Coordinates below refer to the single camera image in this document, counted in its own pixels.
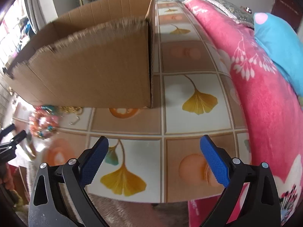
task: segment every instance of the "blue pillow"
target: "blue pillow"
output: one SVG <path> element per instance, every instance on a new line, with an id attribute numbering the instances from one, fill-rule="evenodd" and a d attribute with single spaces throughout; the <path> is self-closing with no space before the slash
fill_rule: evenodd
<path id="1" fill-rule="evenodd" d="M 255 40 L 297 96 L 303 97 L 303 44 L 292 27 L 270 13 L 255 13 Z"/>

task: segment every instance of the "ginkgo leaf print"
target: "ginkgo leaf print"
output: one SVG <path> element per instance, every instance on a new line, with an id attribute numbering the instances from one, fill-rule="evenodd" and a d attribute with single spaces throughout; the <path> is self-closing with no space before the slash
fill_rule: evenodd
<path id="1" fill-rule="evenodd" d="M 169 8 L 168 10 L 165 11 L 165 13 L 175 12 L 175 11 L 178 11 L 178 9 L 170 9 L 170 8 Z"/>
<path id="2" fill-rule="evenodd" d="M 176 29 L 174 31 L 172 31 L 170 34 L 187 34 L 187 33 L 190 33 L 190 30 L 188 30 L 188 29 L 181 29 L 181 28 L 178 28 L 175 25 L 172 25 L 172 26 L 176 27 Z"/>
<path id="3" fill-rule="evenodd" d="M 194 94 L 183 104 L 182 109 L 198 115 L 204 112 L 209 113 L 218 104 L 218 99 L 213 95 L 198 91 L 194 82 L 188 76 L 184 76 L 193 84 Z"/>
<path id="4" fill-rule="evenodd" d="M 114 194 L 131 196 L 142 192 L 146 189 L 146 183 L 137 175 L 128 171 L 125 165 L 125 151 L 121 140 L 118 140 L 121 145 L 123 162 L 121 167 L 109 174 L 101 177 L 100 182 L 110 189 Z"/>
<path id="5" fill-rule="evenodd" d="M 119 142 L 114 147 L 109 147 L 109 150 L 107 151 L 107 154 L 105 156 L 105 162 L 111 165 L 118 165 L 119 160 L 116 153 L 116 147 L 118 146 Z"/>

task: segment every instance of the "metal screw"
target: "metal screw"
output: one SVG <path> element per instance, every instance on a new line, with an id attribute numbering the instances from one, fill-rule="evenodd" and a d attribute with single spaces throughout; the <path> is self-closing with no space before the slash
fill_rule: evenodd
<path id="1" fill-rule="evenodd" d="M 232 159 L 232 162 L 233 162 L 234 164 L 236 164 L 236 165 L 238 165 L 238 164 L 241 163 L 241 161 L 240 161 L 238 158 L 233 158 L 233 159 Z"/>
<path id="2" fill-rule="evenodd" d="M 263 163 L 262 163 L 262 166 L 263 166 L 264 168 L 268 168 L 268 164 L 267 164 L 266 162 L 263 162 Z"/>
<path id="3" fill-rule="evenodd" d="M 40 168 L 43 169 L 43 168 L 45 168 L 46 166 L 47 166 L 46 163 L 42 163 L 42 164 L 40 165 Z"/>
<path id="4" fill-rule="evenodd" d="M 69 164 L 70 164 L 70 165 L 74 165 L 76 162 L 77 162 L 76 159 L 70 159 L 70 160 L 69 160 Z"/>

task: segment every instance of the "human hand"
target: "human hand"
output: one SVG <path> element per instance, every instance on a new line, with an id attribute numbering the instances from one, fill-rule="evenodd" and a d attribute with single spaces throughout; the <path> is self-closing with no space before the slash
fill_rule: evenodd
<path id="1" fill-rule="evenodd" d="M 13 182 L 13 177 L 11 170 L 9 168 L 9 164 L 6 163 L 6 175 L 3 178 L 0 178 L 0 184 L 5 183 L 5 188 L 12 191 L 14 190 L 14 182 Z"/>

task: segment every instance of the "lace trim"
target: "lace trim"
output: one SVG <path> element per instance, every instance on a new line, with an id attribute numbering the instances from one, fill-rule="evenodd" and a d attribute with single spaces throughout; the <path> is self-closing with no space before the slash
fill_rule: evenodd
<path id="1" fill-rule="evenodd" d="M 214 1 L 214 0 L 207 0 L 208 2 L 210 2 L 211 4 L 215 5 L 216 7 L 220 8 L 224 13 L 227 14 L 228 17 L 230 17 L 234 22 L 236 22 L 237 24 L 240 24 L 238 18 L 236 16 L 234 16 L 231 12 L 229 12 L 226 7 L 224 7 L 222 4 Z"/>

